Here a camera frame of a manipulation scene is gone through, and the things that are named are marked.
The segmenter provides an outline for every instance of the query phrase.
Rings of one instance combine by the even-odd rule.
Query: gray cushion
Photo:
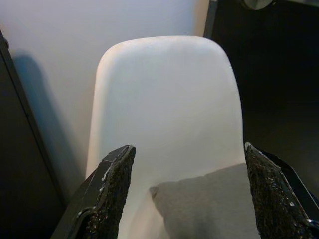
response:
[[[150,188],[171,239],[259,239],[246,164]]]

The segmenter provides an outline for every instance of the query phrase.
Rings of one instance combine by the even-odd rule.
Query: white wall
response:
[[[84,180],[95,72],[112,45],[199,35],[208,0],[1,0],[0,27],[66,199]]]

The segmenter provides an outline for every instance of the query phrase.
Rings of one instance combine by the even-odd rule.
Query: dark background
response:
[[[0,238],[50,238],[64,201],[0,31]]]
[[[220,0],[211,39],[235,73],[244,140],[289,163],[318,197],[319,8]]]

